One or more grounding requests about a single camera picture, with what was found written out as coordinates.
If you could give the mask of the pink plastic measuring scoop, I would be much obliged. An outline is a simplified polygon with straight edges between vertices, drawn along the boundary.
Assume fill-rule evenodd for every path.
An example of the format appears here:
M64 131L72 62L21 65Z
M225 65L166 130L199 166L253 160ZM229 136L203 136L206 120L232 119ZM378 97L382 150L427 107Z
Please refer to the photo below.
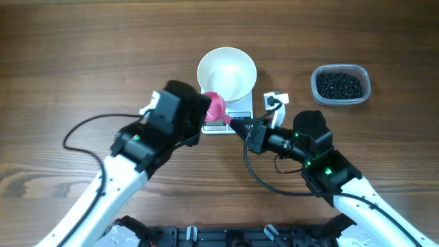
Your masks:
M209 109L206 112L205 122L214 122L222 120L225 124L230 125L232 118L226 114L226 102L216 92L205 92L203 95L211 99Z

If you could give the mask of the black beans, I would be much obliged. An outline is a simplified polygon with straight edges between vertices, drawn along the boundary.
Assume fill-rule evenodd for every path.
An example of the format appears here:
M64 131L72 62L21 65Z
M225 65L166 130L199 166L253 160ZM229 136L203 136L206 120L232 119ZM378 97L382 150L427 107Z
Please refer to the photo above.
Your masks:
M327 99L356 99L363 97L359 79L347 73L319 73L316 76L318 93Z

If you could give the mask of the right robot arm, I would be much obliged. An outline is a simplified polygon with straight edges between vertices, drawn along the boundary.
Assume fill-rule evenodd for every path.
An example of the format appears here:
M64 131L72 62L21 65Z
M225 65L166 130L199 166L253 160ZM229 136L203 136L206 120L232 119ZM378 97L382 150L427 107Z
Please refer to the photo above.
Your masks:
M271 127L265 117L234 119L231 128L244 151L271 151L301 163L309 189L340 214L324 226L323 246L435 246L435 242L401 217L361 172L332 144L333 135L319 110L298 113L291 129Z

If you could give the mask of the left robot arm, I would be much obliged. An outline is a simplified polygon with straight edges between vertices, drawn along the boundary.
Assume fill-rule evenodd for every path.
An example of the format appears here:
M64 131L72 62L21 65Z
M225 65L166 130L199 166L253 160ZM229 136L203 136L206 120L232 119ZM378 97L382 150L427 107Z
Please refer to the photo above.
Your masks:
M39 246L94 246L116 214L176 149L198 143L210 104L210 97L189 84L170 80L153 93L150 105L134 115L132 123L117 132L105 159L64 141L64 149L95 158L99 172Z

